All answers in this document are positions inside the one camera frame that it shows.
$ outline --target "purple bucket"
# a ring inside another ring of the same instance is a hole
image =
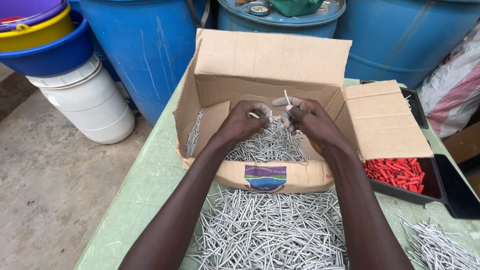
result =
[[[0,22],[0,32],[15,30],[17,25],[37,25],[65,9],[67,0],[1,0],[0,19],[23,17],[25,19]]]

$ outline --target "white plastic container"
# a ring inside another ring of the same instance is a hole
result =
[[[120,142],[135,127],[132,110],[95,54],[67,74],[27,78],[68,120],[95,142]]]

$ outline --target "black plastic tray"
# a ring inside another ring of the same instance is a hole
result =
[[[374,83],[374,81],[360,80],[361,85],[369,83]],[[403,87],[400,87],[400,90],[402,91],[402,95],[404,98],[410,96],[408,98],[408,103],[410,104],[413,118],[415,118],[419,127],[428,129],[427,119],[425,118],[425,114],[423,113],[423,108],[421,106],[417,91]]]
[[[433,201],[447,203],[444,186],[440,179],[437,164],[433,158],[417,159],[420,168],[425,173],[423,183],[425,185],[422,194],[412,192],[400,187],[385,184],[370,179],[372,189],[385,195],[389,195],[414,204],[426,204]]]
[[[480,219],[480,202],[445,155],[435,154],[450,215],[456,219]]]

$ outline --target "printed logo on box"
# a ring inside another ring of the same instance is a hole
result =
[[[287,167],[245,165],[245,187],[250,190],[279,192],[287,182]]]

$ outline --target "green table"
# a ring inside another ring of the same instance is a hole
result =
[[[344,87],[357,84],[359,84],[358,80],[344,80]],[[75,270],[117,269],[138,235],[155,216],[185,174],[182,162],[175,153],[177,135],[172,114],[179,98],[181,85],[183,85],[183,80],[175,89],[137,160],[78,260]],[[430,141],[433,152],[446,155],[455,165],[432,127],[422,129],[422,131]],[[217,189],[218,185],[214,183],[210,192]],[[480,241],[478,241],[480,239],[480,221],[453,219],[441,203],[430,203],[424,209],[421,205],[411,204],[379,193],[376,195],[392,230],[403,247],[406,247],[408,243],[399,218],[395,214],[401,215],[411,223],[432,218],[432,221],[440,223],[446,232],[462,233],[463,239],[459,240],[459,243],[468,250],[480,254]],[[186,259],[181,268],[196,269],[194,265],[191,260]]]

